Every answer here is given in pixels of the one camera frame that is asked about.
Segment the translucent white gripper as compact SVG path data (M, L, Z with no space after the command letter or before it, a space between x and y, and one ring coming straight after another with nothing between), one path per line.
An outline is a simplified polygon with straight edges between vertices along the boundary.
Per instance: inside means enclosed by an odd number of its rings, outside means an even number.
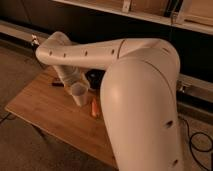
M55 65L54 69L65 86L71 86L81 79L81 72L77 67L66 65Z

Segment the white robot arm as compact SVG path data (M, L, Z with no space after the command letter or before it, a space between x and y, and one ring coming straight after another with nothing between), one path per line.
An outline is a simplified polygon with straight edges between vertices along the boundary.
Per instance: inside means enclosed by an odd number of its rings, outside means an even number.
M36 50L66 86L78 67L105 72L104 122L119 171L184 171L176 85L180 60L159 38L123 38L74 45L55 32Z

